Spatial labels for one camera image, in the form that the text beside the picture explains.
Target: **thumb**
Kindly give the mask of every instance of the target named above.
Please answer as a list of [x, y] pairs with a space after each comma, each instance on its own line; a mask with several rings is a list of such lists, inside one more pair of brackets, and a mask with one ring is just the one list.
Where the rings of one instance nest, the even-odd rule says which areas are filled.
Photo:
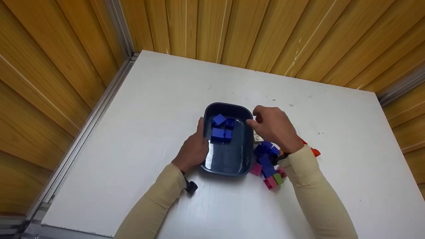
[[253, 128], [255, 131], [257, 131], [257, 129], [260, 127], [260, 124], [252, 119], [247, 119], [246, 124], [251, 126], [251, 128]]

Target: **green lego brick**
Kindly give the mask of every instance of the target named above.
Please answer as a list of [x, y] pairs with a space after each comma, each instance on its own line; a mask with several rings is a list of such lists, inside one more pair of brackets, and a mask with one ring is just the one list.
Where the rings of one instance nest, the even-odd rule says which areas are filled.
[[283, 178], [280, 174], [273, 174], [273, 177], [275, 178], [278, 185], [281, 185], [284, 182], [284, 180], [283, 180]]

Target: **person's left hand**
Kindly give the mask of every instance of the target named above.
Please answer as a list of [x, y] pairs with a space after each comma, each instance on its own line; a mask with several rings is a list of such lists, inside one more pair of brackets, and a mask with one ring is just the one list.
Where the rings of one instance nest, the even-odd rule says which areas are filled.
[[207, 157], [209, 143], [203, 135], [204, 118], [199, 118], [196, 132], [183, 143], [176, 158], [171, 162], [181, 171], [187, 172], [191, 167], [201, 164]]

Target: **pile of lego bricks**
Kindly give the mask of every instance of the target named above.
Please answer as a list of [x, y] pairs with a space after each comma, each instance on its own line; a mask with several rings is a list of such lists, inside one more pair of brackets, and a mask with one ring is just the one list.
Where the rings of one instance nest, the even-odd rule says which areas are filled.
[[269, 190], [281, 185], [286, 178], [286, 173], [283, 168], [275, 169], [278, 157], [283, 152], [278, 150], [272, 143], [264, 141], [254, 149], [254, 155], [257, 157], [257, 162], [251, 168], [250, 173], [264, 176], [264, 184]]
[[235, 119], [229, 117], [225, 118], [223, 115], [219, 114], [213, 118], [212, 127], [212, 142], [230, 143], [232, 141], [232, 130], [235, 127]]

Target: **hand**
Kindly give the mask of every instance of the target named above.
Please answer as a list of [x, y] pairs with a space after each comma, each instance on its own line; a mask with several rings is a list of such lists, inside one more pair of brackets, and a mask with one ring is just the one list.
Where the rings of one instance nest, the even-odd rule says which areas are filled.
[[246, 123], [264, 140], [277, 144], [285, 153], [295, 153], [304, 146], [288, 116], [281, 109], [258, 105], [252, 114], [256, 116], [255, 120], [247, 119]]
[[207, 157], [209, 143], [203, 135], [204, 119], [199, 118], [196, 132], [183, 143], [176, 158], [171, 162], [181, 171], [187, 172], [191, 167], [201, 164]]

